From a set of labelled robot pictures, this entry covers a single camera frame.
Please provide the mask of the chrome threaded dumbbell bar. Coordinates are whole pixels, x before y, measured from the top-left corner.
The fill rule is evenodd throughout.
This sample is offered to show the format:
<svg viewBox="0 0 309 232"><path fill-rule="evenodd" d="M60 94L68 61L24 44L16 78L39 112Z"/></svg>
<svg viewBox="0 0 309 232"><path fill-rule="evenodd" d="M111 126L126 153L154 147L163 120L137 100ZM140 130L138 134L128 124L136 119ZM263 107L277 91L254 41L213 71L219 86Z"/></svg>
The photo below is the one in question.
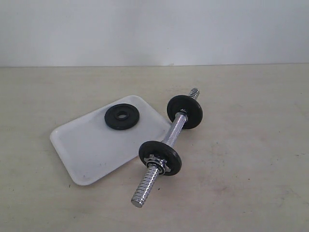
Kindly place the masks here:
<svg viewBox="0 0 309 232"><path fill-rule="evenodd" d="M195 99L197 101L197 98L200 94L200 91L198 88L193 88L190 90L188 96ZM174 144L177 141L178 136L180 135L180 132L183 130L183 126L185 122L188 120L188 117L186 115L186 112L182 110L181 112L176 114L176 117L174 121L171 124L170 129L168 130L167 134L165 135L164 139L160 142L163 142L170 147L173 148ZM131 203L141 208L144 203L146 202L153 185L156 181L156 179L159 177L158 169L154 166L150 166L147 168L147 172L142 178L141 182L139 183L137 189L135 190L132 198Z"/></svg>

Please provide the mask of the black weight plate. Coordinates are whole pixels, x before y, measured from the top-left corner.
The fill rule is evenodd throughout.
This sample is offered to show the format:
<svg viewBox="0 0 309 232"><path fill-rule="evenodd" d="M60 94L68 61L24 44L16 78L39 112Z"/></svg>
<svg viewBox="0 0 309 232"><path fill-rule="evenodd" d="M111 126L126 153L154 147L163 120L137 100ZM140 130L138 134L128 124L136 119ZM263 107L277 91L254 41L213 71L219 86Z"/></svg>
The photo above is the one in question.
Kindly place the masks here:
<svg viewBox="0 0 309 232"><path fill-rule="evenodd" d="M104 116L105 123L117 130L133 127L139 118L140 114L137 108L127 103L116 104L110 107Z"/></svg>
<svg viewBox="0 0 309 232"><path fill-rule="evenodd" d="M169 145L159 141L147 141L143 143L139 148L139 158L146 166L144 158L149 158L150 155L154 155L157 158L165 159L170 171L167 171L166 176L176 175L181 167L182 161L178 153Z"/></svg>
<svg viewBox="0 0 309 232"><path fill-rule="evenodd" d="M177 95L171 98L167 104L167 114L171 122L174 121L176 114L184 110L188 117L183 129L193 129L197 127L203 118L203 110L200 104L187 95Z"/></svg>

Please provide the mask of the chrome star collar nut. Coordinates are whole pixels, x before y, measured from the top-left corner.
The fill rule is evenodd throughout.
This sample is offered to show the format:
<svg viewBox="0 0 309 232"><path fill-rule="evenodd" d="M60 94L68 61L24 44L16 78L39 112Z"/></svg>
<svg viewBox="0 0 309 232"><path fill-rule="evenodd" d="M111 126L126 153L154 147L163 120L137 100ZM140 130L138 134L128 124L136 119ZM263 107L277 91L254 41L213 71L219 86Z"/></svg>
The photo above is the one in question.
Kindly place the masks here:
<svg viewBox="0 0 309 232"><path fill-rule="evenodd" d="M165 159L160 159L154 155L150 155L149 158L144 158L146 166L155 166L159 170L159 175L165 174L167 171L170 171L170 168L167 166L167 161Z"/></svg>

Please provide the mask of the white rectangular plastic tray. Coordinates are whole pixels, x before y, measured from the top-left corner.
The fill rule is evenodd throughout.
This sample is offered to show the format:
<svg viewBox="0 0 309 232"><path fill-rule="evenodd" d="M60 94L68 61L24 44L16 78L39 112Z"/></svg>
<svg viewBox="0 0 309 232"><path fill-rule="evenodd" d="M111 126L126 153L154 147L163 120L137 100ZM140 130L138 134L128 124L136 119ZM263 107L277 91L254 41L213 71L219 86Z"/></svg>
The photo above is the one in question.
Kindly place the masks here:
<svg viewBox="0 0 309 232"><path fill-rule="evenodd" d="M120 103L135 106L138 123L127 130L113 130L105 123L106 111ZM129 95L55 128L50 141L73 182L90 185L138 156L141 144L161 141L170 123L144 99Z"/></svg>

